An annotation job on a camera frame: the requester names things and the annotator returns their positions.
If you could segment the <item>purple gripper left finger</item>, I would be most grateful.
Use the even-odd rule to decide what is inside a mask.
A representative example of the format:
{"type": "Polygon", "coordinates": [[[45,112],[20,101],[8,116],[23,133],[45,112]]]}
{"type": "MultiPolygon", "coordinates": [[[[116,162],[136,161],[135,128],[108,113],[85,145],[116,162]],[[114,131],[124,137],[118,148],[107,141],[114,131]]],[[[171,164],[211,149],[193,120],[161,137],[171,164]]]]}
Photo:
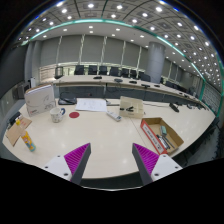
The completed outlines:
{"type": "Polygon", "coordinates": [[[80,184],[86,164],[91,154],[91,144],[87,143],[73,151],[70,151],[64,156],[64,159],[71,171],[71,182],[77,185],[80,184]]]}

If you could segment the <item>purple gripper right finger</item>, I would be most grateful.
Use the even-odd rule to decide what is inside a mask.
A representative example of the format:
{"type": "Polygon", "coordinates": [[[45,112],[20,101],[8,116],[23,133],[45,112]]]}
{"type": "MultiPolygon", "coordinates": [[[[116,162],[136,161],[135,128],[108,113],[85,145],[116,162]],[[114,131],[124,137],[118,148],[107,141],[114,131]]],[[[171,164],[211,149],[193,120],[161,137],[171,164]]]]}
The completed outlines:
{"type": "Polygon", "coordinates": [[[132,154],[139,169],[142,183],[144,185],[152,183],[151,174],[159,159],[159,155],[137,143],[132,145],[132,154]]]}

